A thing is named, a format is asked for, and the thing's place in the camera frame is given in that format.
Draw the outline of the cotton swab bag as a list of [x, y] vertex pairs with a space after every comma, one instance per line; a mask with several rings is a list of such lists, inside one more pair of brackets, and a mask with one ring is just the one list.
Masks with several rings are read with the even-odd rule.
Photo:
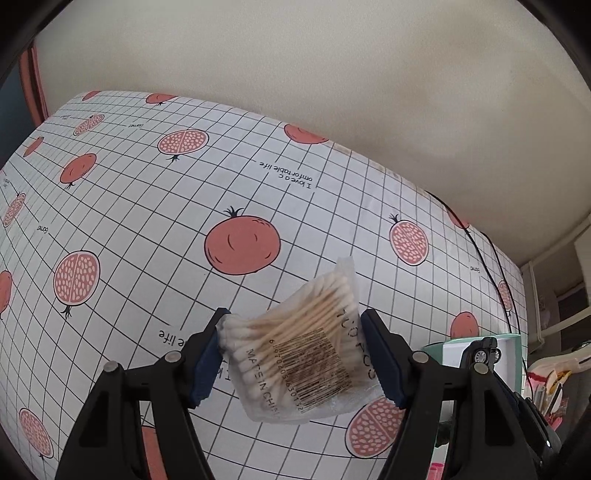
[[335, 417], [379, 395], [351, 257], [266, 313], [224, 315], [218, 335], [236, 395], [254, 422]]

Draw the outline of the black toy car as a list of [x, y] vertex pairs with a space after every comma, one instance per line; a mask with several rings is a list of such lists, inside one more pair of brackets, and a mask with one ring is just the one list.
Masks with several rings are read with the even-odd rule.
[[463, 351], [460, 367], [467, 369], [474, 364], [485, 364], [490, 370], [494, 369], [502, 358], [501, 349], [495, 337], [484, 337], [475, 340]]

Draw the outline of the teal white shallow box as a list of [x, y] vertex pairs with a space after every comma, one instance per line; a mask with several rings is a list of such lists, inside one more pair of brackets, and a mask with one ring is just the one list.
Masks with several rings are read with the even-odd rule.
[[471, 353], [471, 362], [487, 364], [505, 382], [511, 391], [522, 393], [521, 337], [517, 334], [500, 334], [491, 337], [466, 337], [427, 345], [423, 351], [441, 365], [463, 367]]

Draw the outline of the pomegranate grid tablecloth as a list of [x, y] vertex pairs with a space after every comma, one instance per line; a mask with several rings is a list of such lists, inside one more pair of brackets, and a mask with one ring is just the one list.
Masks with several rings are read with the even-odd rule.
[[517, 266], [461, 213], [297, 126], [173, 95], [69, 100], [1, 171], [1, 424], [55, 476], [101, 367], [152, 363], [219, 307], [256, 316], [341, 258], [420, 348], [525, 333]]

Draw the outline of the white wooden shelf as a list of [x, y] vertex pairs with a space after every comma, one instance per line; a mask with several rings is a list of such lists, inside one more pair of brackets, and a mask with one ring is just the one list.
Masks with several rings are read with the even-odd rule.
[[528, 362], [590, 340], [590, 220], [525, 263]]

